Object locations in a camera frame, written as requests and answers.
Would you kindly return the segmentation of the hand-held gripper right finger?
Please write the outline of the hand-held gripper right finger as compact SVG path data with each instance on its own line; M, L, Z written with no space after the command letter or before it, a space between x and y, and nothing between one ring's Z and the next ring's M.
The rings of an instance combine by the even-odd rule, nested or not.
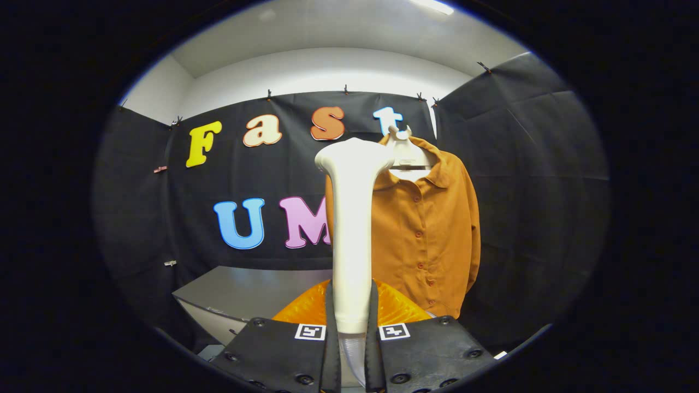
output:
M384 304L372 283L365 391L444 392L448 385L470 382L496 366L494 356L452 316L380 325L378 309Z

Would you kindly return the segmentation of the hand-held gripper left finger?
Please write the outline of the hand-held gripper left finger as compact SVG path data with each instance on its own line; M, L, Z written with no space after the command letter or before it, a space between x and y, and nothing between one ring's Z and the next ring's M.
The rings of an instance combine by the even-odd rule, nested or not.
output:
M212 365L265 392L341 392L339 338L331 279L308 293L319 299L321 324L253 318Z

